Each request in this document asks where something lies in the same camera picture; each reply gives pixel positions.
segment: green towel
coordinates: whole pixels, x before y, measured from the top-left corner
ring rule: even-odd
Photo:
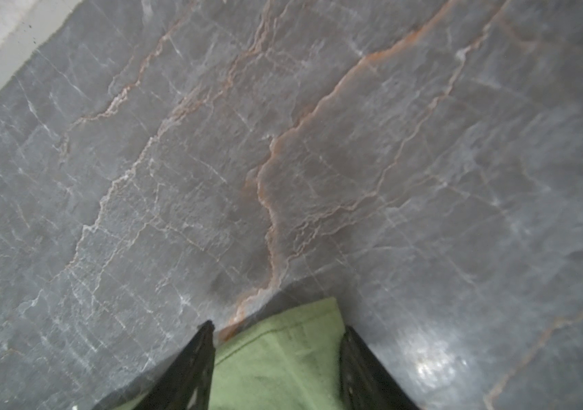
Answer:
[[[296,307],[222,345],[214,362],[211,410],[341,410],[334,298]],[[115,410],[131,410],[143,396]]]

